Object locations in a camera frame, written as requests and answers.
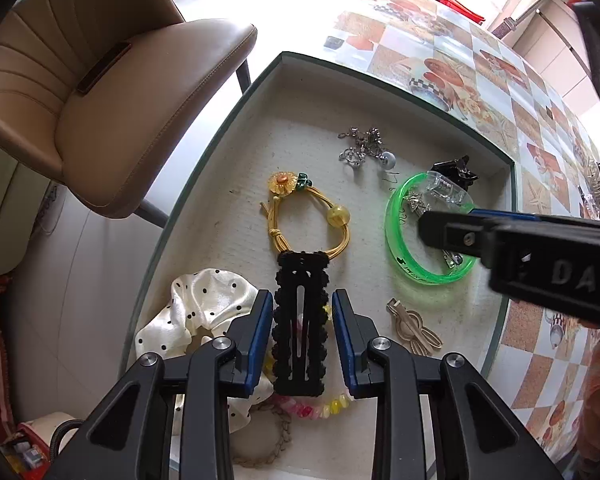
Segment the black scalloped hair clip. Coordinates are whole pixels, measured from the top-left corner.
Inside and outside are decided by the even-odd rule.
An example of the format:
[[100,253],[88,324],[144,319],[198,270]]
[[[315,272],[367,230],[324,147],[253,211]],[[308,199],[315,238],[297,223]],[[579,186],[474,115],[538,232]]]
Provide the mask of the black scalloped hair clip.
[[281,252],[272,328],[274,390],[281,396],[324,393],[329,277],[324,252]]

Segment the beige metal hair clip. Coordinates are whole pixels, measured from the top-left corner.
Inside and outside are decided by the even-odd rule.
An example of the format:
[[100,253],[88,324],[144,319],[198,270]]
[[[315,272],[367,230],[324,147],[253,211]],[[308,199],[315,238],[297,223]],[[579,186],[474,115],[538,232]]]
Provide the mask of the beige metal hair clip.
[[396,298],[387,302],[386,309],[392,317],[396,336],[411,354],[433,356],[442,350],[442,339],[424,324],[418,312],[408,310]]

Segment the white polka dot scrunchie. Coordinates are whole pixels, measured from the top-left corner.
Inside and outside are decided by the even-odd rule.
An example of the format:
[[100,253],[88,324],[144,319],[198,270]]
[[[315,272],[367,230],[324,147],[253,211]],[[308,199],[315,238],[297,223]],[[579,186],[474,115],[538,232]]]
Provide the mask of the white polka dot scrunchie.
[[219,336],[230,323],[250,313],[258,289],[241,275],[204,269],[174,278],[170,299],[137,331],[135,353],[155,352],[163,359],[178,358]]

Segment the small black claw clip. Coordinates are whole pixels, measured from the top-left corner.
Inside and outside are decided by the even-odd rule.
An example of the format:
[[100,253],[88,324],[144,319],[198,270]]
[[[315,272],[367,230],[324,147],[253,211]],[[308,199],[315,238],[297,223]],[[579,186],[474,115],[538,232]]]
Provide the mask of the small black claw clip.
[[478,174],[468,168],[468,162],[469,156],[464,155],[446,162],[435,162],[430,170],[442,174],[443,177],[446,177],[464,191],[468,191],[471,185],[479,179]]

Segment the green translucent bangle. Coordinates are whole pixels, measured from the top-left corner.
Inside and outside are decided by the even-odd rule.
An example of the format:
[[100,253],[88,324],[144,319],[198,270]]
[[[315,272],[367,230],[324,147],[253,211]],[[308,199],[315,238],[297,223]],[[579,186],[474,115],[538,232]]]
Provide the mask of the green translucent bangle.
[[385,237],[391,257],[408,278],[419,284],[447,285],[462,280],[476,259],[426,246],[417,234],[421,216],[408,212],[403,205],[406,182],[414,176],[392,192],[386,206]]

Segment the silver charm hair clip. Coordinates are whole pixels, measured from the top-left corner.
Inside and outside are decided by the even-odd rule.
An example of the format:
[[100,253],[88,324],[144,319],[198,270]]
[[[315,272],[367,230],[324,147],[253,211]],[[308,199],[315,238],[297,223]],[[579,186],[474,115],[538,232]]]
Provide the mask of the silver charm hair clip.
[[366,159],[375,159],[383,170],[391,170],[396,166],[396,156],[385,149],[378,128],[370,127],[361,132],[358,127],[351,127],[340,132],[338,138],[352,142],[340,154],[338,159],[354,169],[360,168]]

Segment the silver star hair clip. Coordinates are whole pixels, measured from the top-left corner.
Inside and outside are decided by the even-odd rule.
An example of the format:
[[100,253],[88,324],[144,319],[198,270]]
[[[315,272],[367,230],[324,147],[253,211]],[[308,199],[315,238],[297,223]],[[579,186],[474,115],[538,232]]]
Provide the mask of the silver star hair clip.
[[475,209],[469,193],[437,171],[416,174],[406,184],[403,205],[417,217],[427,211],[469,214]]

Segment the checkered patterned tablecloth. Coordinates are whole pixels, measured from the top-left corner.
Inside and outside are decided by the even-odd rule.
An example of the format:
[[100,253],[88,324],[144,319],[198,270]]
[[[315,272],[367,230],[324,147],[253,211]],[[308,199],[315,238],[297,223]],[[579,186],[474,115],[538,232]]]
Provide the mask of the checkered patterned tablecloth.
[[[517,209],[600,219],[598,154],[580,120],[527,61],[469,18],[434,0],[348,0],[325,48],[505,152]],[[552,460],[576,445],[599,340],[599,330],[522,301],[501,320],[489,377]]]

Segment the grey shallow tray box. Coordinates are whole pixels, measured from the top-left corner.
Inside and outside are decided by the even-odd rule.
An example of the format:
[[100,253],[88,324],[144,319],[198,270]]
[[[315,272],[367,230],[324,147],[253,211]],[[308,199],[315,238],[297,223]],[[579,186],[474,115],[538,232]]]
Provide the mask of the grey shallow tray box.
[[427,102],[284,52],[222,123],[151,259],[122,370],[154,369],[184,478],[426,477],[455,352],[478,377],[504,299],[419,239],[425,214],[516,207],[513,159]]

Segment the brown leather chair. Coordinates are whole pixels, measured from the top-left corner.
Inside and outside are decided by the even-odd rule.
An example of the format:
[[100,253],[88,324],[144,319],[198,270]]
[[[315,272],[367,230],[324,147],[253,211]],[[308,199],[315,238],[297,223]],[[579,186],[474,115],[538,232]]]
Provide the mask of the brown leather chair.
[[135,212],[231,76],[251,24],[173,0],[21,0],[0,25],[0,148],[107,218]]

